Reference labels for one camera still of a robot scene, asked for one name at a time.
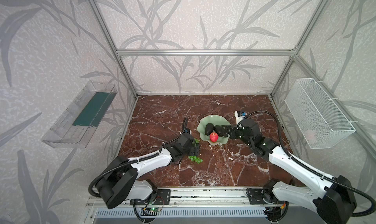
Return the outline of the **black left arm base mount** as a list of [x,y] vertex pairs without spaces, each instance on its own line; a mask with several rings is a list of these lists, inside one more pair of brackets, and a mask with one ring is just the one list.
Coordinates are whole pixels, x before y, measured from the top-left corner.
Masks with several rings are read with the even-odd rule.
[[168,205],[170,189],[160,189],[151,180],[135,181],[127,197],[131,205]]

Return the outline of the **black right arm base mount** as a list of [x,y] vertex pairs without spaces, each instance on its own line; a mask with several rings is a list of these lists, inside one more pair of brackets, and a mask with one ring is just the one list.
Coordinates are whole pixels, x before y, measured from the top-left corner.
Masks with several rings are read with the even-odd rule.
[[247,188],[245,192],[250,204],[278,204],[280,200],[273,193],[273,188],[278,182],[277,179],[271,179],[262,188]]

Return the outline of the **green fake grape bunch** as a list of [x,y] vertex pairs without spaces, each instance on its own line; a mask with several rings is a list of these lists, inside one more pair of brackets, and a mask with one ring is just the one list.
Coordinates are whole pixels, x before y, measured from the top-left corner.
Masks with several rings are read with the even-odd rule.
[[[200,140],[198,140],[198,139],[194,139],[194,141],[192,142],[192,144],[193,143],[199,143],[200,144]],[[197,163],[197,164],[200,164],[200,163],[202,163],[203,162],[203,159],[200,157],[200,156],[198,156],[198,157],[196,157],[196,156],[189,156],[188,155],[188,158],[192,161],[192,162],[195,162],[195,163]]]

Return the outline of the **red fake apple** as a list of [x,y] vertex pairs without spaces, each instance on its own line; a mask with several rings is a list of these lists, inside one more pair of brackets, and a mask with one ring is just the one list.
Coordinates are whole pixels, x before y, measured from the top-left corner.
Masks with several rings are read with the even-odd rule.
[[219,139],[219,135],[216,132],[213,132],[210,134],[210,141],[211,142],[217,142]]

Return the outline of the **black fake avocado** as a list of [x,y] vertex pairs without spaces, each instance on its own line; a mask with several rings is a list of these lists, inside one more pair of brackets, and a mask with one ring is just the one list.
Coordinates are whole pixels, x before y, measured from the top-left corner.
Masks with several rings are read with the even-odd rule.
[[225,133],[225,129],[221,125],[215,125],[214,132],[217,133],[219,137],[223,137]]
[[214,132],[214,124],[208,123],[205,127],[204,134],[210,136]]

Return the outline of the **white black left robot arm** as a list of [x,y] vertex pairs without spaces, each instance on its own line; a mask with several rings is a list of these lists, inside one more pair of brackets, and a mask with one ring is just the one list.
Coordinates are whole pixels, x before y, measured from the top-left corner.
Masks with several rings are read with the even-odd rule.
[[190,133],[163,144],[158,150],[139,157],[116,157],[88,187],[91,196],[102,198],[108,209],[123,201],[132,204],[152,204],[160,194],[150,180],[138,179],[158,168],[178,165],[182,159],[198,156],[200,144]]

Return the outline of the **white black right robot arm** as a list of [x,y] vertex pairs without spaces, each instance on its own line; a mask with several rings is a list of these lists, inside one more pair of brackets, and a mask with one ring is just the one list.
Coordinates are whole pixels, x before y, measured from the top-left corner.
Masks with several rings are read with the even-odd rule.
[[357,204],[348,179],[333,178],[298,159],[278,142],[264,137],[252,119],[246,119],[239,127],[223,125],[222,129],[225,136],[240,139],[256,155],[305,185],[301,188],[271,179],[262,188],[261,196],[266,203],[286,201],[299,205],[318,214],[327,224],[345,224],[350,219]]

